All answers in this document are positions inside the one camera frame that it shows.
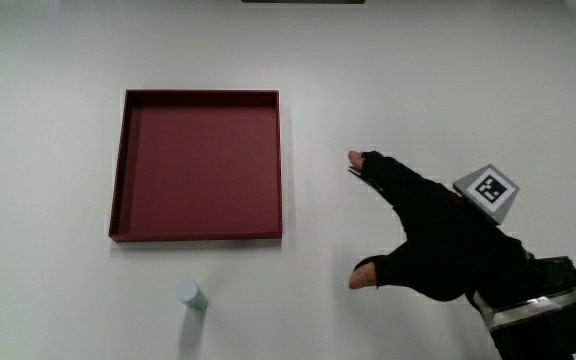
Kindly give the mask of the person's right hand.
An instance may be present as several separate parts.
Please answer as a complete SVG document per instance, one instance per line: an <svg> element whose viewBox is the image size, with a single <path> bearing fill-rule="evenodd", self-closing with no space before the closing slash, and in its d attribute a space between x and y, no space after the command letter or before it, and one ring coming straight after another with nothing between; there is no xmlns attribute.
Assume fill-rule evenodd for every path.
<svg viewBox="0 0 576 360"><path fill-rule="evenodd" d="M348 157L392 205L407 236L392 253L358 263L351 289L402 286L442 302L478 292L494 307L536 294L539 275L521 242L456 193L378 152L351 151Z"/></svg>

